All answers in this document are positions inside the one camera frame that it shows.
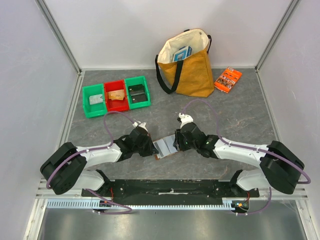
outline plastic bin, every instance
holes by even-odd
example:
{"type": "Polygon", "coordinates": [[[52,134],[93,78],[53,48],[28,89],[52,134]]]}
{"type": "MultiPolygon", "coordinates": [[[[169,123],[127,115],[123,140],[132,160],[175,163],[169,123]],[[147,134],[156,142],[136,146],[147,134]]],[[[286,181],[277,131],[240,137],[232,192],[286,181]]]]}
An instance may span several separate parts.
{"type": "Polygon", "coordinates": [[[87,118],[103,116],[107,113],[105,101],[90,105],[89,97],[98,94],[102,94],[102,99],[105,98],[103,84],[84,86],[82,88],[82,107],[87,118]]]}
{"type": "Polygon", "coordinates": [[[104,99],[105,99],[105,104],[106,108],[108,111],[128,111],[130,110],[129,108],[129,103],[128,103],[128,98],[127,98],[127,90],[125,86],[125,80],[118,80],[118,81],[111,81],[111,82],[105,82],[103,84],[104,86],[104,99]],[[109,94],[108,92],[110,91],[115,91],[115,90],[124,90],[124,98],[123,100],[111,100],[109,99],[109,94]]]}
{"type": "Polygon", "coordinates": [[[132,78],[126,78],[124,80],[124,83],[125,83],[126,92],[128,93],[127,94],[127,98],[128,98],[130,109],[149,107],[151,105],[150,93],[149,93],[149,89],[148,89],[148,86],[147,86],[147,80],[146,80],[145,76],[137,76],[137,77],[132,77],[132,78]],[[147,97],[147,101],[133,103],[132,102],[132,97],[129,94],[129,88],[130,88],[130,86],[134,86],[134,85],[138,85],[138,84],[142,84],[144,86],[144,91],[145,91],[145,95],[147,97]]]}

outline white wall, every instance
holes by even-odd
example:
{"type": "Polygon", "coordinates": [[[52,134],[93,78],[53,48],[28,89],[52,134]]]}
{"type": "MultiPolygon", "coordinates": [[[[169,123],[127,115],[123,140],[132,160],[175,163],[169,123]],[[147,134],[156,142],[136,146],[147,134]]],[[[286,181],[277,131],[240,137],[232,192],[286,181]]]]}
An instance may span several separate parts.
{"type": "Polygon", "coordinates": [[[300,1],[260,71],[281,140],[305,163],[320,224],[320,2],[300,1]]]}
{"type": "Polygon", "coordinates": [[[0,235],[22,239],[77,75],[34,0],[0,8],[0,235]]]}
{"type": "Polygon", "coordinates": [[[185,29],[212,35],[214,67],[255,66],[290,0],[46,0],[82,68],[154,68],[185,29]]]}

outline yellow tote bag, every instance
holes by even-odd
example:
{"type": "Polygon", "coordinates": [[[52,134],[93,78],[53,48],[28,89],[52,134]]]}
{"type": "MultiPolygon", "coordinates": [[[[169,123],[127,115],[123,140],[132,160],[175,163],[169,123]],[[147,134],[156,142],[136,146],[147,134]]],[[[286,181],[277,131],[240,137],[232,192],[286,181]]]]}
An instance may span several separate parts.
{"type": "Polygon", "coordinates": [[[186,30],[166,41],[155,56],[156,77],[167,93],[176,92],[192,97],[208,97],[215,89],[208,52],[212,38],[201,29],[186,30]],[[173,55],[180,48],[190,46],[192,54],[184,60],[172,62],[173,55]],[[161,67],[171,88],[161,77],[161,67]]]}

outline snack package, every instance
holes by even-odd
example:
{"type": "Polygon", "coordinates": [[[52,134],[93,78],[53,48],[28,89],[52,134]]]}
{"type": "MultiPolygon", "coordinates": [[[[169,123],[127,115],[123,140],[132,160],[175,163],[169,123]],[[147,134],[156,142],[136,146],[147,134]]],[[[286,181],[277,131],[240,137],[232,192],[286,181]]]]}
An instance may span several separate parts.
{"type": "Polygon", "coordinates": [[[109,91],[108,97],[111,100],[123,100],[125,98],[125,91],[123,89],[109,91]]]}
{"type": "Polygon", "coordinates": [[[241,76],[241,72],[231,67],[227,67],[226,70],[224,70],[224,72],[214,82],[214,86],[222,92],[229,93],[241,76]]]}
{"type": "Polygon", "coordinates": [[[192,53],[192,48],[190,46],[183,46],[173,54],[172,62],[184,60],[187,57],[189,57],[191,53],[192,53]]]}

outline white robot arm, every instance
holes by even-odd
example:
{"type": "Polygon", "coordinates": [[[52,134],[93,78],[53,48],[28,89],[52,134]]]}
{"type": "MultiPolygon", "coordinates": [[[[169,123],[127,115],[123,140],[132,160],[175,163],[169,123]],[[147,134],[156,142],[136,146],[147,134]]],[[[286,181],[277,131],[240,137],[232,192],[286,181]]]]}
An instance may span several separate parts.
{"type": "MultiPolygon", "coordinates": [[[[292,194],[295,190],[300,172],[266,153],[282,155],[303,170],[304,164],[281,142],[273,141],[270,145],[235,142],[217,135],[204,134],[189,115],[180,113],[179,120],[181,125],[180,129],[175,131],[173,144],[177,151],[194,149],[206,158],[229,159],[256,167],[250,171],[238,170],[233,175],[230,188],[235,194],[270,186],[285,194],[292,194]]],[[[115,140],[110,147],[110,143],[93,147],[75,147],[71,142],[66,142],[42,165],[42,175],[47,180],[51,178],[50,186],[57,195],[71,188],[94,191],[100,189],[106,176],[87,168],[103,163],[120,162],[130,158],[134,153],[139,153],[141,157],[159,153],[148,134],[146,124],[134,123],[133,126],[135,128],[129,135],[115,140]],[[72,155],[74,157],[54,173],[58,166],[72,155]]]]}

